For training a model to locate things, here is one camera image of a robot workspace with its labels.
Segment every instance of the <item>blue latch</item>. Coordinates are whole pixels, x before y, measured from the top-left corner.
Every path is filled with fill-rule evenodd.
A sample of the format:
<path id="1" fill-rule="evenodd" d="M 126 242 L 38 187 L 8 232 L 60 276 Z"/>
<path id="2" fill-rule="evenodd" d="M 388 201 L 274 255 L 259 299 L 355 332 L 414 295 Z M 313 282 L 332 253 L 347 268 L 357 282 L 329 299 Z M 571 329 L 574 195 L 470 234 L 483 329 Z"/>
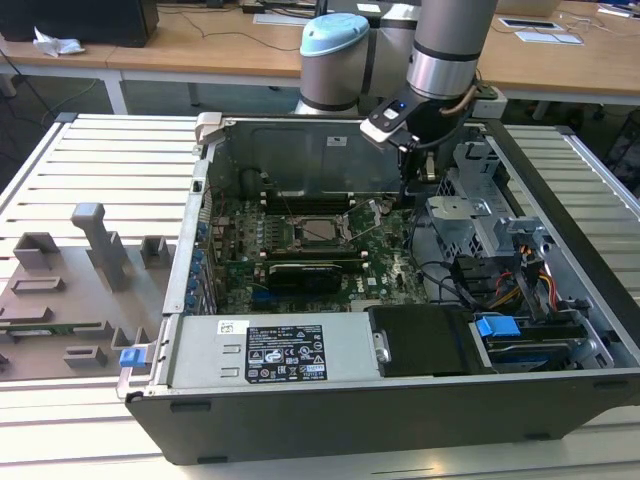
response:
<path id="1" fill-rule="evenodd" d="M 120 352 L 120 366 L 144 368 L 144 357 L 147 355 L 146 347 L 125 348 Z"/>
<path id="2" fill-rule="evenodd" d="M 476 328 L 482 337 L 519 337 L 518 324 L 508 315 L 488 315 L 476 321 Z"/>

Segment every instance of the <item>barcode sticker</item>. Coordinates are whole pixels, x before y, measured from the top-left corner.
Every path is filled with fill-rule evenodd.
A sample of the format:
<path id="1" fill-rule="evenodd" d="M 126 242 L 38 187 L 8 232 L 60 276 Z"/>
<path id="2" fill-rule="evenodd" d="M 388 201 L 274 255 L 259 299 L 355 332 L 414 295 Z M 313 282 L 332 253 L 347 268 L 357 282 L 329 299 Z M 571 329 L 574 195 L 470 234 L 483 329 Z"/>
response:
<path id="1" fill-rule="evenodd" d="M 249 320 L 220 320 L 218 335 L 244 335 L 249 328 Z"/>

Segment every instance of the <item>slotted metal platform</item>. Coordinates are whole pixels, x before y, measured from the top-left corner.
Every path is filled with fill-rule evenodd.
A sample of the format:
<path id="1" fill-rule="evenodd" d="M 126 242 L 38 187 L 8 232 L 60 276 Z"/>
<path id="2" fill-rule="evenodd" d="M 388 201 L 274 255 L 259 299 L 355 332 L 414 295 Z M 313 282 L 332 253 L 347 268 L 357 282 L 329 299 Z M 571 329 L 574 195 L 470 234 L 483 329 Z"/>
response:
<path id="1" fill-rule="evenodd" d="M 85 244 L 69 221 L 77 202 L 105 203 L 107 226 L 124 243 L 137 244 L 150 230 L 175 242 L 196 159 L 193 128 L 186 117 L 80 115 L 55 124 L 0 196 L 0 281 L 15 268 L 13 246 L 26 230 L 51 231 L 59 245 Z M 616 274 L 628 275 L 625 284 L 637 299 L 637 210 L 624 206 L 629 199 L 619 184 L 571 136 L 552 128 L 510 130 Z M 523 194 L 516 197 L 531 208 Z M 606 412 L 559 441 L 176 467 L 129 416 L 115 382 L 0 383 L 0 477 L 640 478 L 640 407 Z"/>
<path id="2" fill-rule="evenodd" d="M 509 133 L 542 178 L 640 304 L 640 205 L 575 135 L 553 127 L 511 126 Z M 527 215 L 533 207 L 509 183 Z"/>
<path id="3" fill-rule="evenodd" d="M 0 288 L 24 232 L 58 246 L 88 245 L 73 226 L 79 202 L 105 205 L 105 226 L 125 245 L 144 235 L 175 244 L 197 156 L 193 117 L 79 115 L 55 123 L 0 196 Z"/>

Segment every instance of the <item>warning label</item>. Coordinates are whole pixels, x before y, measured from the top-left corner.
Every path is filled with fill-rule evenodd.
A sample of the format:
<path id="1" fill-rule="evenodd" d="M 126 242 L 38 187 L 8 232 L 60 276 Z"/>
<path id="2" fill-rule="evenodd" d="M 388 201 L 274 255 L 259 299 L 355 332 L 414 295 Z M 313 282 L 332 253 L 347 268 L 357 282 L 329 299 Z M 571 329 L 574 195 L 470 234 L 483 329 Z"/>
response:
<path id="1" fill-rule="evenodd" d="M 321 325 L 247 328 L 249 383 L 326 380 Z"/>

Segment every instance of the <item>wooden desk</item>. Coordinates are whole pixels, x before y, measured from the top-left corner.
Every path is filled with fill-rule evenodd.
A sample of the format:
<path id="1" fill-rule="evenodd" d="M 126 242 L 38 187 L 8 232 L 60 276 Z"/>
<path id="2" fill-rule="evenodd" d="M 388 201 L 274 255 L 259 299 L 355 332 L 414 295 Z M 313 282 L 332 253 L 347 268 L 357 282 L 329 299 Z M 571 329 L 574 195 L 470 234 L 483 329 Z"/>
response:
<path id="1" fill-rule="evenodd" d="M 640 21 L 597 14 L 590 3 L 563 2 L 559 10 L 571 12 L 552 17 L 565 28 L 576 22 L 574 14 L 596 16 L 594 23 L 615 33 L 591 26 L 574 30 L 584 39 L 581 46 L 525 43 L 496 18 L 480 59 L 484 80 L 507 98 L 640 105 Z M 101 79 L 118 114 L 127 113 L 123 80 L 188 83 L 192 103 L 197 83 L 300 85 L 301 27 L 256 25 L 253 15 L 240 10 L 198 13 L 159 6 L 159 11 L 168 13 L 160 13 L 158 30 L 145 48 L 88 45 L 86 54 L 54 59 L 30 43 L 0 45 L 25 74 Z M 228 34 L 202 38 L 203 33 Z M 1 59 L 0 73 L 11 73 Z"/>
<path id="2" fill-rule="evenodd" d="M 513 33 L 499 33 L 513 30 L 496 16 L 480 58 L 483 79 L 507 98 L 639 104 L 640 21 L 597 10 L 593 3 L 563 2 L 551 17 L 566 28 L 576 22 L 574 17 L 595 16 L 594 24 L 619 34 L 593 25 L 579 27 L 570 33 L 579 34 L 584 45 L 575 46 L 526 43 Z"/>
<path id="3" fill-rule="evenodd" d="M 158 30 L 145 48 L 118 47 L 107 59 L 109 68 L 126 70 L 159 70 L 225 75 L 256 75 L 268 77 L 300 77 L 298 49 L 302 28 L 296 26 L 256 25 L 253 15 L 236 9 L 216 13 L 162 13 L 171 11 L 158 6 Z M 210 35 L 202 33 L 242 32 L 241 34 Z"/>

